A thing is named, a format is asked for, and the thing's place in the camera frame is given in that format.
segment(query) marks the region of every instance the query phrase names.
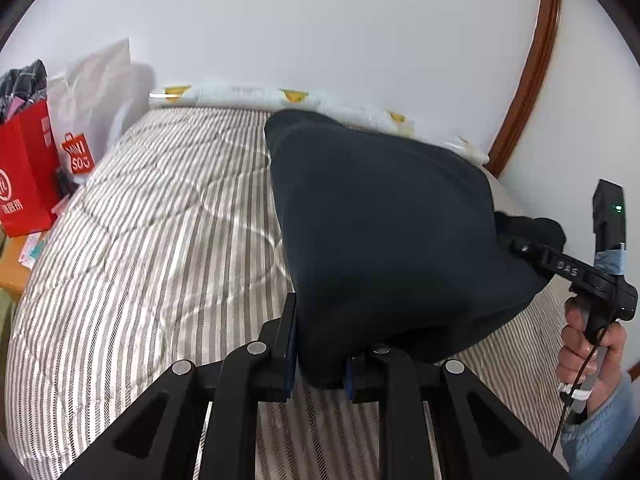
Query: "triangular cutout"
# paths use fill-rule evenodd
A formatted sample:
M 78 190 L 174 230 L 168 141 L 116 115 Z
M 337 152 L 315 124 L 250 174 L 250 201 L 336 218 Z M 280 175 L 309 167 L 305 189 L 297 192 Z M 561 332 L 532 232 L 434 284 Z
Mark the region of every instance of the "triangular cutout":
M 159 395 L 152 400 L 116 439 L 115 449 L 136 458 L 149 456 L 167 401 L 166 395 Z
M 476 393 L 466 396 L 485 453 L 491 458 L 520 449 L 519 439 Z

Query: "white shopping bag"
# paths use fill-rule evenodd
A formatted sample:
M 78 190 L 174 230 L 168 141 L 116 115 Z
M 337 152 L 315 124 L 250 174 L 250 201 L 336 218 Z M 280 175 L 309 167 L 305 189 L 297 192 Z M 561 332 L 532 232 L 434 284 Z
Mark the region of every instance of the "white shopping bag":
M 133 102 L 128 39 L 48 79 L 47 105 L 58 156 L 75 182 L 84 182 L 122 136 Z

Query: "red shopping bag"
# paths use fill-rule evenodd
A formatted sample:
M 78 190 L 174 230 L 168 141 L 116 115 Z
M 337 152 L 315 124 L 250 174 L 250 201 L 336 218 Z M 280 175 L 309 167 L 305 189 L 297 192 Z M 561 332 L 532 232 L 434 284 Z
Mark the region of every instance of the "red shopping bag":
M 65 134 L 65 142 L 61 146 L 71 157 L 71 172 L 74 175 L 91 173 L 95 167 L 94 158 L 91 156 L 84 134 L 75 137 L 72 134 Z
M 51 228 L 59 166 L 45 100 L 0 126 L 0 223 L 9 237 Z

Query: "striped bedding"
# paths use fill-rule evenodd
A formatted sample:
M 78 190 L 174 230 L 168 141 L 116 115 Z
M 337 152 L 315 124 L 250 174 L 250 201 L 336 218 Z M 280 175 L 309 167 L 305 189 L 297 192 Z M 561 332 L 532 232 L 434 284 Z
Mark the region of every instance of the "striped bedding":
M 174 361 L 223 359 L 291 290 L 269 176 L 267 112 L 150 111 L 79 189 L 12 331 L 8 438 L 36 479 L 65 468 Z M 491 177 L 498 208 L 517 213 Z M 462 359 L 546 445 L 559 415 L 562 304 L 549 286 Z M 261 404 L 256 478 L 374 479 L 378 410 L 300 377 Z

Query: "wooden table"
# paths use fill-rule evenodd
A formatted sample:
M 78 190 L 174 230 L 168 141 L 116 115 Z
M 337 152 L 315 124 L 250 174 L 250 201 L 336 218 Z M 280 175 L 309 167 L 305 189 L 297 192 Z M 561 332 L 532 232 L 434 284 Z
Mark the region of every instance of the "wooden table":
M 4 288 L 15 303 L 20 301 L 31 275 L 27 267 L 18 263 L 26 239 L 26 236 L 8 238 L 0 256 L 0 288 Z

